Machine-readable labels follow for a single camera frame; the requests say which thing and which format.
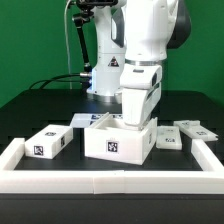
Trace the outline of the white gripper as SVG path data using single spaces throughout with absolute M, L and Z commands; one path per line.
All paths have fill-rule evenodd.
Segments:
M 161 98 L 162 67 L 126 64 L 120 77 L 122 115 L 127 126 L 142 127 Z

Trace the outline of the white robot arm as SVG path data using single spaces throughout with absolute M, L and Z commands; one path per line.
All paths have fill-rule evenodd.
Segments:
M 123 123 L 144 126 L 161 98 L 163 61 L 191 32 L 185 0 L 118 0 L 95 8 L 98 60 L 88 93 L 122 103 Z

